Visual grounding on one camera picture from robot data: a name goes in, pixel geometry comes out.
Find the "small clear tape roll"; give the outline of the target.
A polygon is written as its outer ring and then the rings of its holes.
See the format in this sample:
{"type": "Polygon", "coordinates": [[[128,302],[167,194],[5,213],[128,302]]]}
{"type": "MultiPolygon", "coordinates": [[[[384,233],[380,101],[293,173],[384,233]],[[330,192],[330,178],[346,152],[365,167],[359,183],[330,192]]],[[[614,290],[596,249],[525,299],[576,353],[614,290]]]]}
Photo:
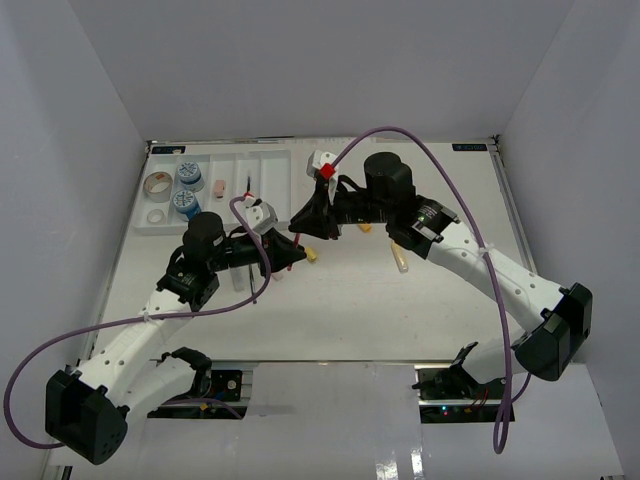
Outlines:
{"type": "Polygon", "coordinates": [[[166,222],[166,215],[161,209],[153,209],[147,214],[146,221],[150,225],[162,225],[166,222]]]}

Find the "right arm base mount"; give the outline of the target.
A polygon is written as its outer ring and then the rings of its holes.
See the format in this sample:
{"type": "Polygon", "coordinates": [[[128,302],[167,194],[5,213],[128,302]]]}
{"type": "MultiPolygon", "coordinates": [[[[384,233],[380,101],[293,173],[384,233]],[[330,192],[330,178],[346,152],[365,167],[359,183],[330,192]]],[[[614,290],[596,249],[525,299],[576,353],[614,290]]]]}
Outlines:
{"type": "Polygon", "coordinates": [[[443,369],[422,368],[417,371],[417,381],[411,386],[421,400],[464,400],[462,411],[475,412],[490,399],[500,399],[504,393],[504,375],[478,382],[466,370],[464,364],[477,349],[478,342],[461,348],[450,366],[443,369]]]}

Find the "black pen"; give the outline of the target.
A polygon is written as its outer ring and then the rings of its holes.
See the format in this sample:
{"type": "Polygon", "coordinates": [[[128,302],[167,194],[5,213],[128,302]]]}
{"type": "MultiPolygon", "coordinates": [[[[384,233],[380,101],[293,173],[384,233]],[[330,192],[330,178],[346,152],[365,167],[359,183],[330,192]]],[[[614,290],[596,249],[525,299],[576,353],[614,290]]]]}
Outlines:
{"type": "Polygon", "coordinates": [[[249,275],[249,286],[250,286],[252,304],[256,305],[257,304],[257,298],[256,298],[257,287],[256,287],[255,275],[254,275],[252,265],[248,266],[248,275],[249,275]]]}

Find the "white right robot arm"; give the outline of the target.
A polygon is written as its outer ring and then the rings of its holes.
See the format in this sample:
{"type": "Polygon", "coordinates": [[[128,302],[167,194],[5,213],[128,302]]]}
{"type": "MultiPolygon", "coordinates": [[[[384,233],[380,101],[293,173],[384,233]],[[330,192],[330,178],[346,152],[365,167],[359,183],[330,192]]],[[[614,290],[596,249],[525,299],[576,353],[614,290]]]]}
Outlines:
{"type": "Polygon", "coordinates": [[[452,210],[417,194],[411,168],[391,152],[364,162],[365,184],[339,174],[335,155],[314,151],[307,174],[314,192],[289,229],[336,239],[349,224],[381,223],[400,247],[456,274],[518,323],[521,336],[463,348],[450,367],[453,390],[472,399],[512,366],[545,380],[560,378],[591,328],[593,295],[580,283],[565,288],[525,269],[489,247],[452,210]]]}

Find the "blue slime jar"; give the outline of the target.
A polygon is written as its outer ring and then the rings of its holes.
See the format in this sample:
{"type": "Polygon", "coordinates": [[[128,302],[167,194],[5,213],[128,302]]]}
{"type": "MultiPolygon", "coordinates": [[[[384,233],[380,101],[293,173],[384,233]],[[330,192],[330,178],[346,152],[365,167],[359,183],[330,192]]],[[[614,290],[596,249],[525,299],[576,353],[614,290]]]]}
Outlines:
{"type": "Polygon", "coordinates": [[[197,162],[181,162],[177,166],[176,176],[181,188],[184,190],[199,192],[204,188],[204,178],[197,162]]]}
{"type": "Polygon", "coordinates": [[[177,215],[183,221],[189,221],[201,212],[199,201],[194,192],[190,190],[179,190],[171,199],[171,204],[177,215]]]}

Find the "large clear tape roll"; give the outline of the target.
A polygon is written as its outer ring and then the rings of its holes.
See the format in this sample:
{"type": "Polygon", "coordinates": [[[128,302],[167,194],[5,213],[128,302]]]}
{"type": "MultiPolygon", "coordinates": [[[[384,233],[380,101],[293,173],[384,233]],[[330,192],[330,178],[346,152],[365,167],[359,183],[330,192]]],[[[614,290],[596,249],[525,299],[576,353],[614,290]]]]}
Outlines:
{"type": "Polygon", "coordinates": [[[142,184],[143,193],[152,203],[164,203],[170,200],[173,178],[168,172],[159,171],[148,175],[142,184]]]}

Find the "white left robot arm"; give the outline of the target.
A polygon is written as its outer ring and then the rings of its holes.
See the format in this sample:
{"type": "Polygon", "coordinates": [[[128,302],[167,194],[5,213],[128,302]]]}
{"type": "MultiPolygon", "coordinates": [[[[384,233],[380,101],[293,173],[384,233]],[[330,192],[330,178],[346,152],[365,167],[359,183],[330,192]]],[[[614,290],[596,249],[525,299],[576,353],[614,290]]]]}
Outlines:
{"type": "Polygon", "coordinates": [[[59,370],[48,380],[46,432],[100,465],[121,446],[129,426],[150,411],[176,396],[205,396],[211,387],[212,361],[193,349],[169,352],[145,378],[138,374],[208,303],[220,285],[219,272],[256,264],[268,279],[305,257],[302,246],[275,228],[256,227],[230,238],[219,215],[196,214],[140,320],[124,327],[84,364],[59,370]]]}

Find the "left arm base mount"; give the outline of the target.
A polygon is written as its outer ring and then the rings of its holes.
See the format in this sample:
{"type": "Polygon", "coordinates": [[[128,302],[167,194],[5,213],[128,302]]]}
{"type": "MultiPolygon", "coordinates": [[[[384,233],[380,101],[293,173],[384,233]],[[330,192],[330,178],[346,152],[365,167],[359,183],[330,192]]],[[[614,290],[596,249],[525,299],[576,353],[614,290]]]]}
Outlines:
{"type": "Polygon", "coordinates": [[[187,365],[194,372],[194,379],[186,393],[174,396],[165,402],[165,405],[192,403],[196,398],[204,398],[206,402],[218,400],[224,403],[241,400],[244,377],[242,370],[215,366],[207,355],[187,347],[164,352],[159,358],[153,359],[153,362],[159,367],[168,359],[175,359],[187,365]]]}

